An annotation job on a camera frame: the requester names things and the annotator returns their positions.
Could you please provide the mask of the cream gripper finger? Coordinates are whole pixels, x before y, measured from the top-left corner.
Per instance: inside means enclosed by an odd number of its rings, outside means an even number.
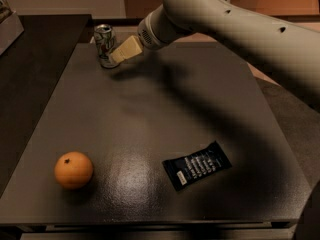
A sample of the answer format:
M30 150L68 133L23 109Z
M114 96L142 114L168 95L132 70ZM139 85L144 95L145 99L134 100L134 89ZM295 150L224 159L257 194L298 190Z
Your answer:
M110 61L115 64L122 63L125 60L133 58L143 52L143 45L138 36L128 37L119 45L109 56Z

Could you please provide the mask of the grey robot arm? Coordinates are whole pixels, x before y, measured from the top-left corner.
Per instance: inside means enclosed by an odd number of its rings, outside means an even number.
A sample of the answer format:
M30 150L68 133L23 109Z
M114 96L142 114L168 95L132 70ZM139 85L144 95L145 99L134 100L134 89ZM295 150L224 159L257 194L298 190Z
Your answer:
M232 5L229 0L163 0L110 54L120 63L201 33L212 37L320 111L320 32Z

